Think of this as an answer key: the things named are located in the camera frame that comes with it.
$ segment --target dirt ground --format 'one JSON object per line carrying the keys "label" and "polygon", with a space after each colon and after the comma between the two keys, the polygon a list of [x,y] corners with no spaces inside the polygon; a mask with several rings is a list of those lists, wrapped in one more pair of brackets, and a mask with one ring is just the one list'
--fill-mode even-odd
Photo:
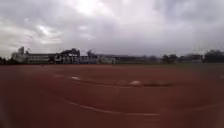
{"label": "dirt ground", "polygon": [[[216,75],[172,66],[2,66],[0,120],[8,128],[222,128],[224,82]],[[145,86],[155,83],[169,86]]]}

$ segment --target sky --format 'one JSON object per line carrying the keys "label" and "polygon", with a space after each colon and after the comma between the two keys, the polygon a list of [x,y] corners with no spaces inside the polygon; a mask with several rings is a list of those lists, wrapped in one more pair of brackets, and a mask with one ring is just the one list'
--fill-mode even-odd
{"label": "sky", "polygon": [[0,0],[0,56],[78,48],[162,55],[224,50],[223,0]]}

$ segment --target tree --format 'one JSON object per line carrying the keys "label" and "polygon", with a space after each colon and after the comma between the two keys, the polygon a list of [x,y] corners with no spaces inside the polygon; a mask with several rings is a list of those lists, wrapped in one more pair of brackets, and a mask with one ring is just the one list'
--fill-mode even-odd
{"label": "tree", "polygon": [[205,53],[204,61],[209,63],[224,62],[224,53],[220,50],[210,50]]}
{"label": "tree", "polygon": [[169,60],[170,60],[171,63],[176,62],[177,59],[178,59],[178,57],[177,57],[176,54],[171,54],[171,55],[169,55]]}
{"label": "tree", "polygon": [[162,61],[165,62],[165,63],[170,63],[170,58],[168,55],[163,55],[162,57]]}

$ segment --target red clay field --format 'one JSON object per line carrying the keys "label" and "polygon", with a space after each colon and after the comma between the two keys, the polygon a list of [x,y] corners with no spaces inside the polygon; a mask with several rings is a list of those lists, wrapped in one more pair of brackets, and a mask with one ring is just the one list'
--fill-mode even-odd
{"label": "red clay field", "polygon": [[0,122],[5,128],[223,128],[224,81],[215,77],[161,65],[2,66]]}

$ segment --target cloud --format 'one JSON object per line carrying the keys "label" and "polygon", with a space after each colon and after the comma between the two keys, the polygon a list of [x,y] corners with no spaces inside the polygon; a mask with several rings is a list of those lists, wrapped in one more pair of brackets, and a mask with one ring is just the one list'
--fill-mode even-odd
{"label": "cloud", "polygon": [[66,48],[160,55],[221,48],[222,0],[1,0],[0,54]]}

